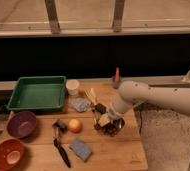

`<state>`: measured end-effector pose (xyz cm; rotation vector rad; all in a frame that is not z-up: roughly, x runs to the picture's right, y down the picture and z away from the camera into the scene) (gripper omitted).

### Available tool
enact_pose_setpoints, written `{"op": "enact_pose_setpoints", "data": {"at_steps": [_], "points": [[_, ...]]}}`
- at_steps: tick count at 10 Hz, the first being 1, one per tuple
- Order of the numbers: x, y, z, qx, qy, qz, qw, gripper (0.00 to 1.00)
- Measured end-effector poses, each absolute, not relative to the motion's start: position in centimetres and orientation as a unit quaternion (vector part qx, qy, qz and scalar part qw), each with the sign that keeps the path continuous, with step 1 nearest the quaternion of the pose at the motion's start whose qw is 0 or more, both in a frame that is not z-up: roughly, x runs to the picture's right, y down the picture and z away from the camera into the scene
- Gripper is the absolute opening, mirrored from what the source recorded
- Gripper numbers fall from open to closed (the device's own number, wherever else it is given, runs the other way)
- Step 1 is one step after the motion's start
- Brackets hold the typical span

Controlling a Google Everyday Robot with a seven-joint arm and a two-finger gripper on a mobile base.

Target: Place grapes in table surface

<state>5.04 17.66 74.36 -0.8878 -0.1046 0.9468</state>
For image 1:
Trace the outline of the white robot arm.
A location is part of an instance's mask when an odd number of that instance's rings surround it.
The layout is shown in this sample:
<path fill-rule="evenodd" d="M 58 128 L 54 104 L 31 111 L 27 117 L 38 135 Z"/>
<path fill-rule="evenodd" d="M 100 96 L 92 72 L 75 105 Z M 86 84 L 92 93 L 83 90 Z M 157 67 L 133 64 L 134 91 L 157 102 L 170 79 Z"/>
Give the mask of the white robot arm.
<path fill-rule="evenodd" d="M 106 112 L 98 120 L 103 127 L 118 121 L 137 103 L 149 102 L 190 116 L 189 87 L 154 87 L 142 82 L 116 80 L 118 95 L 109 103 Z"/>

